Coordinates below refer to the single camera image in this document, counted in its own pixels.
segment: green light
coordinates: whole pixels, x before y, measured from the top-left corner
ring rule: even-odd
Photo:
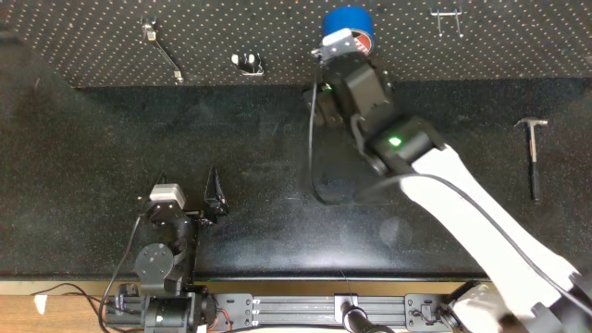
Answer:
[[[401,143],[403,143],[403,141],[397,137],[388,139],[388,142],[390,142],[390,144],[394,145],[395,147],[399,147]]]

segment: cylindrical joint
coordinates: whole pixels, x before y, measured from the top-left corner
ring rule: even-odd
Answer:
[[[352,306],[343,313],[343,326],[352,333],[393,333],[386,326],[372,324],[366,312],[357,306]]]

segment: black pegboard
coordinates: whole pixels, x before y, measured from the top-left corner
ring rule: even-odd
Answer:
[[[374,18],[379,64],[395,80],[591,77],[589,2],[462,1],[443,36],[430,8],[445,1],[62,1],[13,0],[0,15],[75,87],[174,85],[172,69],[142,38],[157,17],[164,47],[189,85],[303,84],[315,62],[324,15],[363,6]],[[230,55],[257,52],[265,78],[245,78]]]

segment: black tabletop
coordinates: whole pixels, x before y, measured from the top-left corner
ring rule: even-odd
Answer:
[[[302,87],[73,90],[51,73],[3,74],[0,272],[4,278],[107,278],[138,196],[160,170],[189,208],[216,166],[230,215],[201,228],[197,278],[481,278],[435,218],[393,188],[373,205],[326,207],[310,195]],[[396,84],[402,108],[429,120],[483,187],[543,244],[589,272],[592,120],[589,80]],[[526,116],[537,129],[543,203],[530,200]],[[314,179],[348,199],[377,180],[343,129],[315,129]],[[487,235],[476,234],[476,237]],[[158,229],[142,225],[122,269]]]

